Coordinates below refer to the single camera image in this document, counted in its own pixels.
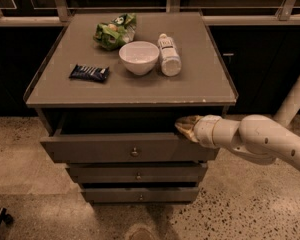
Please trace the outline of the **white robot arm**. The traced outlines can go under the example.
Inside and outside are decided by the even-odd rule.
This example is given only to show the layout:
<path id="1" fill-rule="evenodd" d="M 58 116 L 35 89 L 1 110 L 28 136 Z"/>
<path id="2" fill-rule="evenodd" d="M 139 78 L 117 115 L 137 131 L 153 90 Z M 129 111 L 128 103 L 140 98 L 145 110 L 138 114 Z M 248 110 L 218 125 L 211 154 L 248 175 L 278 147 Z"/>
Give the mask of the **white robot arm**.
<path id="1" fill-rule="evenodd" d="M 248 115 L 240 121 L 220 116 L 187 116 L 175 127 L 190 141 L 205 148 L 224 148 L 256 164 L 281 159 L 300 171 L 300 137 L 288 129 L 300 110 L 300 76 L 275 116 Z"/>

